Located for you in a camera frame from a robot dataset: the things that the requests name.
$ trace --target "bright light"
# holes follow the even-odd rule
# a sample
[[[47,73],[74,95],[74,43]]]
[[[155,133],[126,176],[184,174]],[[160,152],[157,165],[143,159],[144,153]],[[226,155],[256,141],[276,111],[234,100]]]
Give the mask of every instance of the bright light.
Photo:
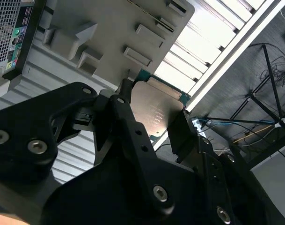
[[[238,0],[221,1],[245,22],[251,18],[252,14]]]
[[[191,79],[193,78],[199,79],[203,75],[200,71],[198,71],[193,66],[183,61],[182,59],[180,59],[171,52],[167,53],[164,61],[166,61],[168,64],[172,65],[173,67],[177,68],[179,71],[181,71],[183,74],[187,75]]]
[[[212,8],[214,8],[220,15],[222,15],[226,20],[228,20],[232,25],[234,25],[237,29],[241,29],[244,25],[244,22],[239,19],[235,14],[233,14],[230,10],[225,8],[220,2],[217,0],[205,0]]]
[[[186,93],[195,85],[192,79],[164,61],[159,65],[154,74]]]
[[[212,64],[220,54],[220,50],[217,47],[213,46],[189,27],[183,29],[176,43],[184,46],[202,61],[210,64]]]

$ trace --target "gray wall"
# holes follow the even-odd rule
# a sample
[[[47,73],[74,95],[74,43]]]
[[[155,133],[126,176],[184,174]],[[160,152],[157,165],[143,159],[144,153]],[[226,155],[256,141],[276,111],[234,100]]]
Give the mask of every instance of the gray wall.
[[[275,153],[262,164],[252,169],[278,210],[285,217],[285,158]]]

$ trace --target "screw hole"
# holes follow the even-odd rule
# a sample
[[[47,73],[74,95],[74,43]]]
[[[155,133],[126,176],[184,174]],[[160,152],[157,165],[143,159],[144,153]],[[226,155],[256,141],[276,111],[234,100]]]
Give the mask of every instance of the screw hole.
[[[89,90],[88,88],[82,88],[82,90],[87,94],[91,94],[91,90]]]
[[[143,151],[145,151],[145,152],[148,151],[148,148],[147,148],[146,146],[144,146],[144,145],[141,146],[141,149],[142,149]]]
[[[215,180],[217,183],[220,183],[220,180],[219,180],[219,178],[218,178],[217,176],[214,176],[213,178],[214,178],[214,180]]]
[[[135,133],[138,135],[142,135],[142,132],[140,130],[135,130]]]
[[[124,101],[121,98],[117,99],[120,103],[124,103]]]
[[[215,165],[215,163],[212,163],[212,166],[214,167],[214,169],[218,170],[218,167]]]

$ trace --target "blue cable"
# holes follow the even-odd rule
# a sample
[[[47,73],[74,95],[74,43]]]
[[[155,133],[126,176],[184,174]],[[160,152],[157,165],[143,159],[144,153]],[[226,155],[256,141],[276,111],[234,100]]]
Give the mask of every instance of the blue cable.
[[[211,122],[211,123],[215,123],[215,124],[219,124],[219,125],[231,125],[231,124],[236,123],[236,122],[233,122],[233,123],[226,123],[226,122],[217,123],[217,122],[214,122],[212,120],[204,120],[204,119],[197,119],[197,120],[204,121],[204,122]],[[270,121],[270,120],[260,120],[260,122],[274,123],[274,121]]]

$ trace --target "tangled cables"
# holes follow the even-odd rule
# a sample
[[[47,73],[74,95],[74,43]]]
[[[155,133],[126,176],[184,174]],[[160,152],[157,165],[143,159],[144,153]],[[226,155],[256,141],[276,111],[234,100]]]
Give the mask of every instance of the tangled cables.
[[[280,56],[270,64],[276,85],[278,87],[285,86],[285,58],[283,56]],[[269,76],[269,71],[264,70],[259,75],[260,81],[263,81],[267,76]]]

